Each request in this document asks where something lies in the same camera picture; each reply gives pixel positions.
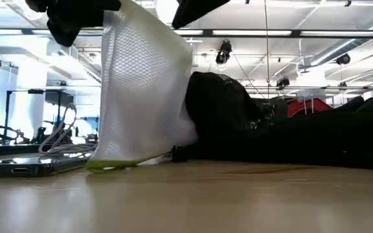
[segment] smartphone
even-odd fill
[[[83,168],[91,153],[11,156],[0,159],[0,177],[46,177]]]

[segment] green trim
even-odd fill
[[[160,157],[162,155],[165,155],[165,154],[166,153],[161,154],[161,155],[151,156],[151,157],[148,157],[148,158],[145,158],[145,159],[138,159],[138,160],[134,160],[134,161],[90,159],[87,162],[85,167],[86,167],[87,170],[89,170],[90,172],[93,172],[93,173],[104,173],[104,172],[113,171],[113,170],[117,170],[117,169],[134,167],[134,166],[136,166],[136,165],[138,165],[142,162],[145,162],[145,161],[148,161],[148,160],[151,160],[151,159],[154,159],[154,158],[158,158],[158,157]]]

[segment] white mesh bag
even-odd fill
[[[105,11],[98,148],[92,171],[134,166],[193,143],[185,108],[189,44],[131,0]]]

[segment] wooden floor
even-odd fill
[[[373,232],[373,171],[188,162],[0,179],[0,233]]]

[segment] red object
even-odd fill
[[[306,101],[306,111],[308,113],[311,113],[311,101],[312,100],[307,100]],[[319,112],[319,111],[324,111],[331,109],[329,105],[327,105],[325,102],[323,102],[319,98],[314,98],[313,99],[313,112]],[[298,100],[292,100],[288,103],[288,118],[293,117],[296,115],[298,112],[303,111],[304,112],[304,102],[301,101],[299,102]]]

